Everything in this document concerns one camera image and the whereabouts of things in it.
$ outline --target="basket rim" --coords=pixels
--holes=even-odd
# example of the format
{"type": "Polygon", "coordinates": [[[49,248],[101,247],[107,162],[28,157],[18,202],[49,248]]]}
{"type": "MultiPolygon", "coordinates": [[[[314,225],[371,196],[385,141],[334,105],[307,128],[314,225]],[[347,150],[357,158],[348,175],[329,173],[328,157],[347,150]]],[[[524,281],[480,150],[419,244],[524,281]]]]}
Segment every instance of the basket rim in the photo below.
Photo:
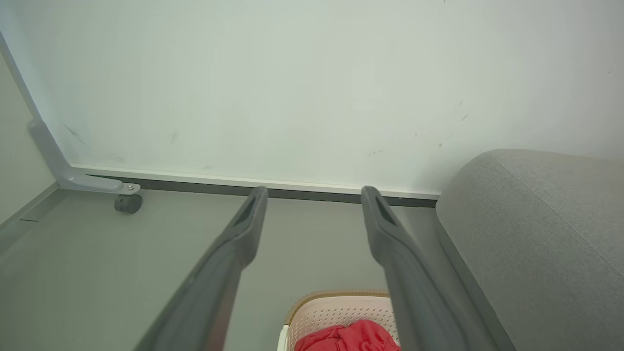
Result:
{"type": "Polygon", "coordinates": [[[364,296],[364,297],[387,297],[390,298],[390,294],[387,290],[375,290],[375,289],[339,289],[339,290],[319,290],[312,292],[304,297],[300,298],[290,308],[286,318],[284,319],[285,325],[292,323],[295,314],[305,304],[312,300],[323,299],[325,297],[347,297],[347,296],[364,296]]]}

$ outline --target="white plastic basket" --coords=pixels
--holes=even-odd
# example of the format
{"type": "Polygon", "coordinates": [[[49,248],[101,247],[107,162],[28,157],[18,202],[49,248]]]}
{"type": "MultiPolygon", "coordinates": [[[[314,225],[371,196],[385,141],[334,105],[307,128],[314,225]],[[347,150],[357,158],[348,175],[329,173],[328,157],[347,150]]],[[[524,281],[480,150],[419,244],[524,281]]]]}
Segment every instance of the white plastic basket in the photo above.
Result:
{"type": "Polygon", "coordinates": [[[281,330],[277,351],[294,351],[299,339],[333,325],[368,319],[384,327],[399,345],[394,313],[387,292],[332,290],[309,294],[291,308],[281,330]]]}

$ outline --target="red clothing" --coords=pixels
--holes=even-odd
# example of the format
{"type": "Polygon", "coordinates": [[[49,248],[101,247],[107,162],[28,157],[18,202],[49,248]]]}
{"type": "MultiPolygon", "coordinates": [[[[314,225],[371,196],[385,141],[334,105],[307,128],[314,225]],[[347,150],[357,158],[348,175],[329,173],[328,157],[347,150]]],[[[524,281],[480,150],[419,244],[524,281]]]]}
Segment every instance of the red clothing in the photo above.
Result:
{"type": "Polygon", "coordinates": [[[297,341],[295,351],[401,351],[392,336],[372,320],[335,325],[297,341]]]}

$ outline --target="metal frame leg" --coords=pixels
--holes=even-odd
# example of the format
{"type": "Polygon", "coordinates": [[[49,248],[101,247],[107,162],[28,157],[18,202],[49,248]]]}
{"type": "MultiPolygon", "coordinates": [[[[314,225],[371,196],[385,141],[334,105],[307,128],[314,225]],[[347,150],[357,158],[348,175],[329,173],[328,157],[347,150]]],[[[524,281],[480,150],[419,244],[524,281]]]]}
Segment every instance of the metal frame leg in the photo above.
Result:
{"type": "Polygon", "coordinates": [[[41,119],[34,119],[28,125],[29,132],[37,144],[47,166],[54,174],[59,186],[69,190],[83,190],[107,192],[119,195],[131,195],[139,191],[138,184],[123,183],[120,180],[93,177],[73,168],[61,149],[56,144],[46,123],[41,119]]]}

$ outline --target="gray fabric upholstery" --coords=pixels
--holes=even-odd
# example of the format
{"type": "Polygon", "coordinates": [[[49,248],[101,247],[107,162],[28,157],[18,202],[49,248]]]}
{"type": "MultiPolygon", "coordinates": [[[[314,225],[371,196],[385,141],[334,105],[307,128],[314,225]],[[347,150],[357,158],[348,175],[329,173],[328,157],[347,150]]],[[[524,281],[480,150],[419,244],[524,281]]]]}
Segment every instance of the gray fabric upholstery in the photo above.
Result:
{"type": "Polygon", "coordinates": [[[517,350],[624,349],[624,164],[486,152],[436,210],[517,350]]]}
{"type": "Polygon", "coordinates": [[[472,304],[476,307],[477,311],[479,311],[479,315],[483,320],[483,323],[487,326],[489,335],[496,344],[496,350],[516,351],[514,344],[511,342],[511,339],[509,339],[509,335],[507,335],[507,332],[500,324],[500,321],[496,316],[496,312],[494,312],[490,302],[485,297],[485,294],[483,294],[483,290],[479,287],[479,284],[468,269],[468,266],[466,266],[466,263],[459,255],[457,248],[453,245],[451,238],[449,238],[446,230],[444,230],[439,222],[436,227],[436,236],[438,242],[444,249],[446,257],[449,259],[464,284],[472,304]]]}

